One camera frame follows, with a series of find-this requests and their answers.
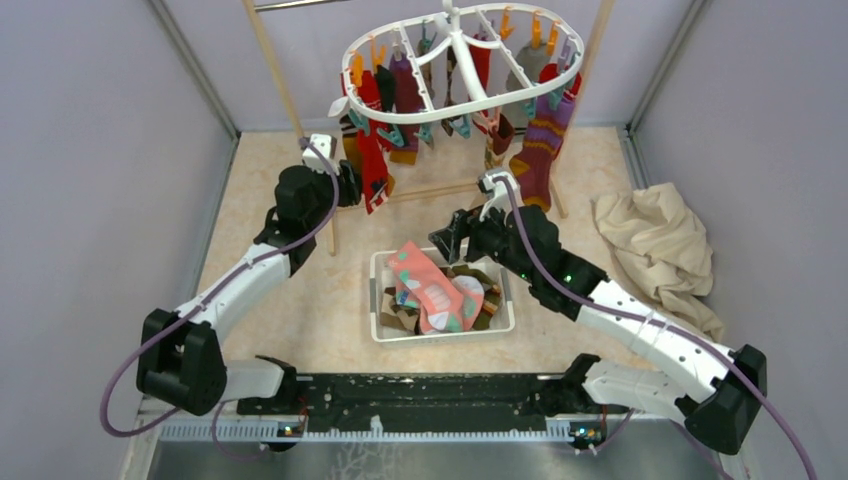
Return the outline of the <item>mustard yellow sock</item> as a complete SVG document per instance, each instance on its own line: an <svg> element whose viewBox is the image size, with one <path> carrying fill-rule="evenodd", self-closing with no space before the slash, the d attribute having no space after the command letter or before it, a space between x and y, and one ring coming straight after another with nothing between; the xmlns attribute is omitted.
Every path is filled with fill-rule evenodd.
<svg viewBox="0 0 848 480"><path fill-rule="evenodd" d="M363 171L363 154L358 145L359 129L352 122L348 114L344 114L339 119L339 125L342 133L342 144L346 160L351 163L353 170L361 175Z"/></svg>

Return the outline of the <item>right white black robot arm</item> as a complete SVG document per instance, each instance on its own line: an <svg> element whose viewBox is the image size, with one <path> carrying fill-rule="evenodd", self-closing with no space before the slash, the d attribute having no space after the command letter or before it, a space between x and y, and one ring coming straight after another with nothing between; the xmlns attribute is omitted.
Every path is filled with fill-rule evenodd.
<svg viewBox="0 0 848 480"><path fill-rule="evenodd" d="M563 248L558 226L538 207L493 209L486 216L478 209L457 210L428 239L450 263L494 261L526 281L544 308L604 332L655 367L614 366L581 355L572 367L579 374L563 385L569 408L637 408L682 425L714 451L741 450L767 395L761 350L703 339L651 309L604 270Z"/></svg>

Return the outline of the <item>purple striped sock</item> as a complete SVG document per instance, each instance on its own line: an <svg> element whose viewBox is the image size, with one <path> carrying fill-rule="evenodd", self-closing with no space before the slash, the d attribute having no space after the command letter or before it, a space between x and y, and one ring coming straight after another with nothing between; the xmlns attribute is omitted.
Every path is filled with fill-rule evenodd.
<svg viewBox="0 0 848 480"><path fill-rule="evenodd" d="M551 169L561 151L573 110L574 102L566 95L555 108L550 107L546 97L537 100L536 115L528 123L521 150L509 161L525 205L536 205L543 212L550 210Z"/></svg>

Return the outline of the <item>aluminium rail front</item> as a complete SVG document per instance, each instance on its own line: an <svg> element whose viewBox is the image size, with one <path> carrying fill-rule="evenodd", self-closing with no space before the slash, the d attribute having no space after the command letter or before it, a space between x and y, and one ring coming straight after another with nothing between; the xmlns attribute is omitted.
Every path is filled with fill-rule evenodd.
<svg viewBox="0 0 848 480"><path fill-rule="evenodd" d="M243 429L263 415L293 418L292 424L256 429L273 447L302 439L547 435L558 416L642 410L680 423L725 454L740 450L759 407L734 377L715 381L714 392L696 402L658 371L592 355L559 375L300 375L286 367L272 395L240 394L236 401Z"/></svg>

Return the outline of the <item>beige striped ribbed sock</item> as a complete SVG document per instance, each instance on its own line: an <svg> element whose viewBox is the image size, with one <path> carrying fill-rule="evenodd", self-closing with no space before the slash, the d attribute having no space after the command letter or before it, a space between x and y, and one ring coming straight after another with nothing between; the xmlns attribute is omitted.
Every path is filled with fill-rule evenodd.
<svg viewBox="0 0 848 480"><path fill-rule="evenodd" d="M484 152L484 166L486 170L502 166L514 135L515 129L512 123L502 113L497 115L496 120L492 120L489 123Z"/></svg>

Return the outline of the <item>maroon sock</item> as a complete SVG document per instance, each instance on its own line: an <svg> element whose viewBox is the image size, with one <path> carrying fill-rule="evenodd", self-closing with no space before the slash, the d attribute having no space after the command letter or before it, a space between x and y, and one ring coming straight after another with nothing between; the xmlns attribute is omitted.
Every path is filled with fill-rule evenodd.
<svg viewBox="0 0 848 480"><path fill-rule="evenodd" d="M398 59L392 58L389 71L395 80L395 112L418 113L423 108L423 101L407 56L401 53ZM419 151L419 138L416 136L419 125L402 124L398 128L402 134L403 145L394 148L390 154L390 161L402 165L415 165Z"/></svg>

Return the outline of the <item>pink green patterned sock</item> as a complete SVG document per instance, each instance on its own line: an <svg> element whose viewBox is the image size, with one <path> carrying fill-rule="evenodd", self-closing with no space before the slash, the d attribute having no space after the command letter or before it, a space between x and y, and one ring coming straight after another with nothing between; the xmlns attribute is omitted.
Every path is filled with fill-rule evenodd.
<svg viewBox="0 0 848 480"><path fill-rule="evenodd" d="M390 254L386 265L396 280L396 304L419 311L422 334L465 330L463 294L413 242Z"/></svg>

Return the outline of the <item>red snowflake sock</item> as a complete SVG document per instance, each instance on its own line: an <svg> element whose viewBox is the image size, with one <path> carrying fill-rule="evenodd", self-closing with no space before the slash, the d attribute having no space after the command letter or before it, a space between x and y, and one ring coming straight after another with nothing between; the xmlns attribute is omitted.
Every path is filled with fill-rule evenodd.
<svg viewBox="0 0 848 480"><path fill-rule="evenodd" d="M362 179L362 194L368 215L384 204L395 186L384 155L385 140L378 134L381 124L350 108L346 114L351 127L347 137L355 140L358 156L348 153L348 160Z"/></svg>

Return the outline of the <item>white perforated plastic basket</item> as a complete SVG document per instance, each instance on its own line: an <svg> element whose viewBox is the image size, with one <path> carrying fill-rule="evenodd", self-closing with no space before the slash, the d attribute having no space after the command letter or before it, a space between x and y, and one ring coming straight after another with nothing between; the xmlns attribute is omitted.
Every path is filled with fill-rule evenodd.
<svg viewBox="0 0 848 480"><path fill-rule="evenodd" d="M386 347L419 346L438 343L458 343L469 341L494 340L511 333L516 325L513 298L510 291L510 281L507 271L491 260L481 259L475 262L460 261L457 266L469 267L483 272L494 281L500 293L495 302L495 309L490 317L488 328L471 330L465 333L440 333L415 335L411 331L383 325L380 314L383 311L383 296L386 288L393 287L387 259L391 251L378 251L370 259L369 301L370 301L370 333L372 339Z"/></svg>

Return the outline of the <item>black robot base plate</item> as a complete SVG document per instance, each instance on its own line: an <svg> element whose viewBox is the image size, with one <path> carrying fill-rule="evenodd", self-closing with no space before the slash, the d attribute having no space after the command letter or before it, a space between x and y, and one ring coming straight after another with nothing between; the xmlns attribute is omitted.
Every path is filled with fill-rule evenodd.
<svg viewBox="0 0 848 480"><path fill-rule="evenodd" d="M306 418L310 433L541 432L560 415L597 419L605 409L562 374L300 374L282 394L238 402L244 416Z"/></svg>

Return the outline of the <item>white oval clip hanger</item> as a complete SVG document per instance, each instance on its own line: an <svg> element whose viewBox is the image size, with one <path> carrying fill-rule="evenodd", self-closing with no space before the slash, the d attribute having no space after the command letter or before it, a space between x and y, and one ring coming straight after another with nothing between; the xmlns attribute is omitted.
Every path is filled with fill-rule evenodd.
<svg viewBox="0 0 848 480"><path fill-rule="evenodd" d="M533 82L516 60L516 52L506 44L511 33L510 20L515 14L531 19L534 47L545 42L553 75L548 80ZM418 83L423 108L418 113L400 114L370 106L364 97L365 74L375 72L385 61L385 43L393 45L395 59L403 53L411 62ZM484 92L469 51L470 45L488 48L505 61L525 87L502 93ZM457 7L445 1L439 12L395 21L374 28L346 49L341 60L342 95L329 107L328 115L338 118L350 108L379 123L388 125L418 124L429 126L456 117L465 119L476 113L489 113L498 107L519 104L528 118L536 115L541 97L555 108L581 73L587 46L577 31L560 15L549 9L523 3L487 3ZM467 97L451 104L436 105L425 81L424 69L438 58L454 58L454 71L459 74Z"/></svg>

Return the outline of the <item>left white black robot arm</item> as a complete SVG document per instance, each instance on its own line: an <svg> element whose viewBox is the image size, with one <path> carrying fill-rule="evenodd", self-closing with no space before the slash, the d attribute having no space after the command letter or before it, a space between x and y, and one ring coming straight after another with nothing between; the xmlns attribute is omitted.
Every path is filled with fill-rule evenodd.
<svg viewBox="0 0 848 480"><path fill-rule="evenodd" d="M140 392L197 416L233 400L261 399L277 414L297 406L293 366L262 355L226 363L221 345L257 303L306 263L332 209L359 203L362 179L347 160L323 172L295 165L279 174L274 195L262 229L222 278L176 310L156 309L145 318L136 373Z"/></svg>

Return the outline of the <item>cream crumpled cloth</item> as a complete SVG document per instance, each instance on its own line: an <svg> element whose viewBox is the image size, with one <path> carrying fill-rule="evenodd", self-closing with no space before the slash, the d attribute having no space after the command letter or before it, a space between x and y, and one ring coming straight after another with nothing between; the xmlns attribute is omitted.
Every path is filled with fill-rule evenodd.
<svg viewBox="0 0 848 480"><path fill-rule="evenodd" d="M672 183L592 201L595 227L643 296L719 342L725 323L703 302L714 286L707 229Z"/></svg>

